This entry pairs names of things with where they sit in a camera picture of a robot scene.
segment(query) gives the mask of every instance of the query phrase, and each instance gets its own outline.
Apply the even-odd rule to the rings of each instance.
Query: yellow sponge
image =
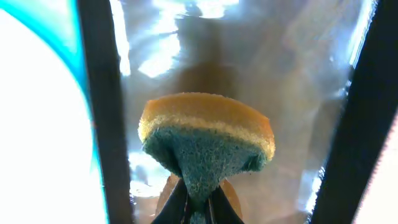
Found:
[[[169,125],[216,129],[260,146],[270,161],[275,152],[268,118],[245,104],[220,95],[179,93],[150,100],[139,123],[142,142],[157,128]]]

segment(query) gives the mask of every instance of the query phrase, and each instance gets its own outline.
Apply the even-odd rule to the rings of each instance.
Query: black tongs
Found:
[[[182,179],[175,186],[164,208],[153,224],[189,224],[193,214],[187,187]],[[206,224],[244,224],[229,204],[220,186],[214,190],[205,204]]]

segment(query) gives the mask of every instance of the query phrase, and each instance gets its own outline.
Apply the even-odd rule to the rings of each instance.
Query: sponge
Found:
[[[182,178],[198,212],[229,176],[260,171],[275,152],[269,120],[230,98],[179,93],[147,102],[143,150]]]

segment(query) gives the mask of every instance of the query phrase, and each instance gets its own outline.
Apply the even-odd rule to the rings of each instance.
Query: bright light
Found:
[[[0,223],[106,223],[80,87],[59,56],[3,10],[0,30]]]
[[[180,41],[176,34],[172,34],[159,41],[158,49],[148,60],[141,64],[138,70],[148,77],[158,77],[172,68],[172,57],[179,52]]]
[[[135,197],[159,196],[170,172],[142,151],[130,153],[129,162],[133,174],[130,183],[131,195]]]
[[[116,38],[116,47],[121,58],[119,69],[123,76],[129,76],[131,74],[129,51],[130,44],[127,41],[126,35],[126,23],[124,22],[124,13],[121,2],[118,0],[109,0],[111,3],[114,32]]]
[[[351,38],[351,47],[348,48],[351,51],[349,64],[352,65],[354,68],[356,67],[356,64],[358,62],[359,55],[361,53],[366,34],[368,33],[376,5],[377,3],[375,0],[363,1],[361,12],[359,13],[358,23]]]
[[[313,212],[313,209],[314,209],[315,204],[317,202],[317,197],[318,197],[317,193],[318,193],[318,191],[319,191],[319,189],[321,187],[322,178],[323,178],[324,175],[325,175],[325,168],[322,167],[319,170],[319,175],[312,182],[312,193],[311,193],[311,196],[308,199],[307,204],[305,206],[306,211],[309,212],[309,213]]]

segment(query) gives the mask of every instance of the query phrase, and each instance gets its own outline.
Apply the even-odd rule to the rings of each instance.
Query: black frame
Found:
[[[111,224],[134,223],[119,60],[109,0],[78,10]],[[351,223],[398,105],[398,1],[379,1],[354,72],[312,224]]]
[[[134,210],[111,6],[109,0],[77,3],[109,222],[131,224]]]
[[[398,1],[380,0],[331,146],[311,224],[351,223],[398,106]]]

